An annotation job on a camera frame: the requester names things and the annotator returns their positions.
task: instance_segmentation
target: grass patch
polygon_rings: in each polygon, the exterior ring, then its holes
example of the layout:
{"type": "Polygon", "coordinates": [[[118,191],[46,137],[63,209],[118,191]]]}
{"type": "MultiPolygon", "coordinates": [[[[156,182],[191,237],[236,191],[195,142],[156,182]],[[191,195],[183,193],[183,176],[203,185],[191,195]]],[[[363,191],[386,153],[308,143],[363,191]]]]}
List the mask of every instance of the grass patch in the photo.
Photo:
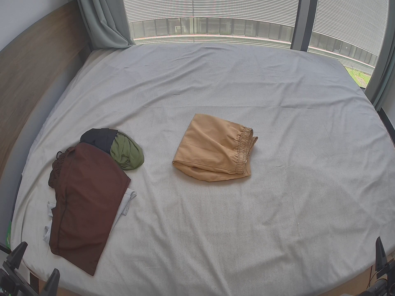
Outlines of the grass patch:
{"type": "Polygon", "coordinates": [[[360,71],[357,70],[357,69],[352,69],[352,68],[349,68],[349,67],[346,67],[346,70],[348,71],[348,73],[350,74],[350,76],[352,76],[352,78],[354,79],[354,81],[355,81],[360,87],[365,88],[366,85],[369,83],[370,78],[371,78],[369,75],[367,75],[367,74],[365,74],[365,73],[363,73],[363,72],[360,72],[360,71]],[[363,84],[363,82],[361,82],[360,80],[358,80],[357,77],[358,77],[358,78],[361,78],[361,79],[365,82],[365,84],[363,84]]]}

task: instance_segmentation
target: white wall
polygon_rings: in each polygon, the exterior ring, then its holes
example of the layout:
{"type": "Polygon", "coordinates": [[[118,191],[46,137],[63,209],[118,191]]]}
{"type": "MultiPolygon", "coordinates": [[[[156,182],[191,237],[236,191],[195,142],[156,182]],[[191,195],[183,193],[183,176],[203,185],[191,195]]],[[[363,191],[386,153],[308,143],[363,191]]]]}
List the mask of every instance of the white wall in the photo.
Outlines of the white wall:
{"type": "Polygon", "coordinates": [[[30,25],[67,0],[0,0],[0,51],[30,25]]]}
{"type": "Polygon", "coordinates": [[[395,127],[395,84],[390,88],[382,107],[392,126],[395,127]]]}

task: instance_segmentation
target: curtain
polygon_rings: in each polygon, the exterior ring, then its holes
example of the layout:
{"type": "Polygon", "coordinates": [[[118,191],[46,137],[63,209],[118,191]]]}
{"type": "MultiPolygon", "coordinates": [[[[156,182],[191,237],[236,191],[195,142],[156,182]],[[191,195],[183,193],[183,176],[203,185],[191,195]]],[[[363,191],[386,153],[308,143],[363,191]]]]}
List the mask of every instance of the curtain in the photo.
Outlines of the curtain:
{"type": "Polygon", "coordinates": [[[123,0],[77,0],[93,47],[127,48],[129,32],[123,0]]]}
{"type": "Polygon", "coordinates": [[[388,22],[380,56],[365,95],[376,111],[383,105],[395,79],[395,0],[388,0],[388,22]]]}

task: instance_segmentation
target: white bed sheet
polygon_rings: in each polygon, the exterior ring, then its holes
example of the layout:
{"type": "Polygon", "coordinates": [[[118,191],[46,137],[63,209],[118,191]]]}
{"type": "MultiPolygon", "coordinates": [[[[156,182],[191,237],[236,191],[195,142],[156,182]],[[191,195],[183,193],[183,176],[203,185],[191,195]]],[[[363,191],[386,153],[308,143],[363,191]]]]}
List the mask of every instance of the white bed sheet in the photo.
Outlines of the white bed sheet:
{"type": "Polygon", "coordinates": [[[101,51],[72,81],[26,164],[12,222],[25,264],[82,295],[313,295],[395,242],[395,148],[336,60],[251,45],[180,43],[101,51]],[[195,113],[254,129],[252,175],[195,180],[171,165],[195,113]],[[42,240],[57,151],[90,128],[144,150],[139,194],[94,277],[42,240]]]}

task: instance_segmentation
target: tan shorts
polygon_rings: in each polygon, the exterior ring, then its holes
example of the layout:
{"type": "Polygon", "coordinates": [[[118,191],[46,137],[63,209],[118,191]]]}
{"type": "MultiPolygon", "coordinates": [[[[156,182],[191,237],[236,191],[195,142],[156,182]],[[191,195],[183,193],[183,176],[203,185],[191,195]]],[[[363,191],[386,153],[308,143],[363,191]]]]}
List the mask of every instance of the tan shorts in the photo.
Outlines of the tan shorts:
{"type": "Polygon", "coordinates": [[[251,175],[252,128],[195,114],[178,146],[173,165],[198,180],[222,181],[251,175]]]}

